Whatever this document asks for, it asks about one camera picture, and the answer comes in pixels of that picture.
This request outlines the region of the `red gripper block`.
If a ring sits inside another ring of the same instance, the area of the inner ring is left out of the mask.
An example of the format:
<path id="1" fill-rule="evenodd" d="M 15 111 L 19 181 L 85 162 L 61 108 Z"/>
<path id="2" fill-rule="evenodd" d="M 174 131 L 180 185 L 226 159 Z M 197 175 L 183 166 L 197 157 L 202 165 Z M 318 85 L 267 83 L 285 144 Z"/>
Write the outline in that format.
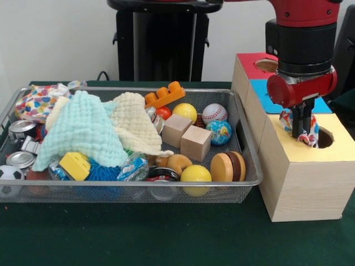
<path id="1" fill-rule="evenodd" d="M 297 139 L 303 133 L 303 110 L 305 109 L 305 131 L 310 133 L 312 109 L 315 98 L 334 91 L 337 84 L 337 72 L 331 68 L 323 75 L 309 77 L 291 77 L 275 74 L 267 81 L 267 93 L 274 104 L 292 111 L 292 137 Z"/>

